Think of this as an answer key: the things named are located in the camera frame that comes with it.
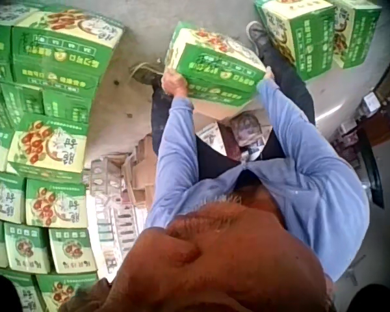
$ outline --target shoe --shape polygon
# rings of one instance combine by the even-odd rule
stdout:
[[[130,68],[130,79],[142,83],[143,85],[153,86],[161,80],[163,76],[163,65],[160,63],[150,64],[143,62]]]
[[[246,34],[254,46],[255,54],[260,57],[261,48],[270,42],[267,30],[260,22],[251,21],[246,27]]]

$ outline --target black pants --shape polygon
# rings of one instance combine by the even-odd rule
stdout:
[[[266,66],[272,68],[280,90],[303,110],[312,124],[315,124],[315,110],[312,97],[307,91],[305,83],[296,73],[295,68],[290,65],[270,42],[262,48],[260,57],[264,60]],[[152,100],[151,129],[153,150],[157,155],[159,146],[161,145],[164,127],[169,118],[169,109],[172,105],[173,98],[167,96],[160,86],[154,86]],[[196,147],[198,150],[200,180],[214,179],[239,164],[239,162],[213,150],[198,137],[196,137]],[[272,131],[258,160],[284,157],[285,154],[280,146],[279,140],[276,138],[274,131]]]

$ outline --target man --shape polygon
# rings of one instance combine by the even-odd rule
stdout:
[[[204,145],[194,134],[184,78],[170,71],[162,78],[173,100],[150,79],[159,158],[147,229],[112,285],[101,280],[63,310],[332,308],[331,283],[367,230],[367,197],[313,125],[311,96],[294,69],[258,22],[248,35],[276,79],[269,71],[257,86],[274,128],[262,154],[268,160],[239,164]]]

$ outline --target light blue shirt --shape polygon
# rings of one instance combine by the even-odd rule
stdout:
[[[367,195],[356,173],[272,80],[257,89],[285,159],[247,162],[199,181],[193,106],[177,97],[162,137],[156,190],[146,227],[166,227],[177,215],[231,194],[251,170],[274,197],[287,231],[308,245],[333,281],[349,266],[369,224]]]

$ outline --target person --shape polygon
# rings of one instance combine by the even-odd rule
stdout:
[[[313,102],[260,23],[248,36],[270,66],[257,85],[274,132],[261,160],[237,163],[194,133],[187,83],[153,85],[156,189],[146,229],[113,283],[62,311],[331,311],[332,282],[369,223],[353,169],[315,127]]]

